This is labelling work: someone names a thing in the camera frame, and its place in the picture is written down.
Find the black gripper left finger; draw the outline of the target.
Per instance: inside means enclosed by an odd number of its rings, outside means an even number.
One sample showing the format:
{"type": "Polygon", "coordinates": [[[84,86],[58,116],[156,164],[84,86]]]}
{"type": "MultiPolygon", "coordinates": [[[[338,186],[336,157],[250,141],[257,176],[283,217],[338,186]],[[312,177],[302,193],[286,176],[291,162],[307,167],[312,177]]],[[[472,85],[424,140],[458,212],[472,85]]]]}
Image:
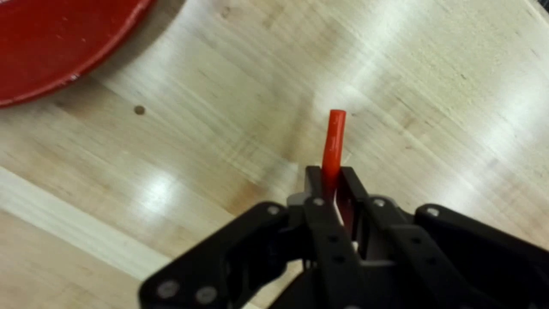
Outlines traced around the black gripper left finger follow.
{"type": "Polygon", "coordinates": [[[139,289],[139,308],[237,309],[295,260],[305,270],[278,301],[281,308],[367,308],[358,258],[317,167],[305,171],[302,200],[259,203],[151,275],[139,289]]]}

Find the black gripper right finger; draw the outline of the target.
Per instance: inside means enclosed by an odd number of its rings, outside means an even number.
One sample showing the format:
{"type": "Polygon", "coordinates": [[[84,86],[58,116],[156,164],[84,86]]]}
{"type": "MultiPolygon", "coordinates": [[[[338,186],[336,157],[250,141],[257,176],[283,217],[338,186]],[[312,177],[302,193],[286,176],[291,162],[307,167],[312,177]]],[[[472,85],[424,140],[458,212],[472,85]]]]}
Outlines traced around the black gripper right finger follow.
{"type": "Polygon", "coordinates": [[[338,176],[338,208],[364,265],[413,309],[549,309],[549,251],[441,205],[403,212],[338,176]]]}

